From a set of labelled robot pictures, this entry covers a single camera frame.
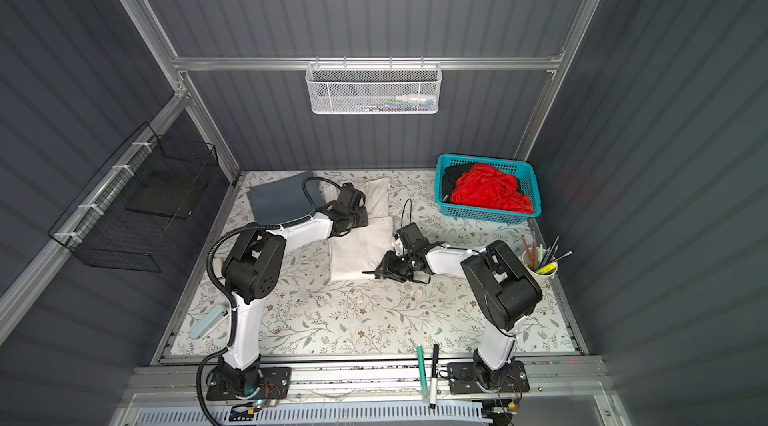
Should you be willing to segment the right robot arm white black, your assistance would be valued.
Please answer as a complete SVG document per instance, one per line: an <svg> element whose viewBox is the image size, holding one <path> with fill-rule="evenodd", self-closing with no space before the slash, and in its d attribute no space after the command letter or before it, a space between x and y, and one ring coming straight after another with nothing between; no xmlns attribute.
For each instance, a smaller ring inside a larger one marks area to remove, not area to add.
<svg viewBox="0 0 768 426"><path fill-rule="evenodd" d="M435 275L467 280L485 327L473 352L472 377L483 390L494 391L510 379L519 329L543 299L543 291L509 245L460 248L431 242L410 223L396 231L393 246L367 272L377 279L427 284Z"/></svg>

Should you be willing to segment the white t-shirt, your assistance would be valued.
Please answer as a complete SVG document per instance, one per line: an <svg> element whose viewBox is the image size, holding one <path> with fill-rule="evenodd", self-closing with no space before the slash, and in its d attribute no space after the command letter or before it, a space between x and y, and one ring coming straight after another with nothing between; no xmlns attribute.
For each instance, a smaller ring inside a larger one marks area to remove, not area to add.
<svg viewBox="0 0 768 426"><path fill-rule="evenodd" d="M330 280L363 283L374 278L374 271L391 250L394 219L390 214L389 177L362 184L366 195L368 226L353 228L346 236L328 240Z"/></svg>

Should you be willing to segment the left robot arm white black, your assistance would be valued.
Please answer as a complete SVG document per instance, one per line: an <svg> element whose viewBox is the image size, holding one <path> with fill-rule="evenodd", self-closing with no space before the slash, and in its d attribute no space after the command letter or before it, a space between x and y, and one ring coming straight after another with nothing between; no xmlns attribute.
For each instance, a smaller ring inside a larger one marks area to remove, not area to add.
<svg viewBox="0 0 768 426"><path fill-rule="evenodd" d="M334 183L337 198L318 206L307 190L308 182L317 180L329 181L311 176L302 182L309 201L308 213L278 224L251 222L222 235L208 252L208 277L230 306L229 338L227 345L214 354L215 371L240 397L256 395L263 382L259 372L259 328L264 301L278 283L284 255L368 224L362 191L350 182Z"/></svg>

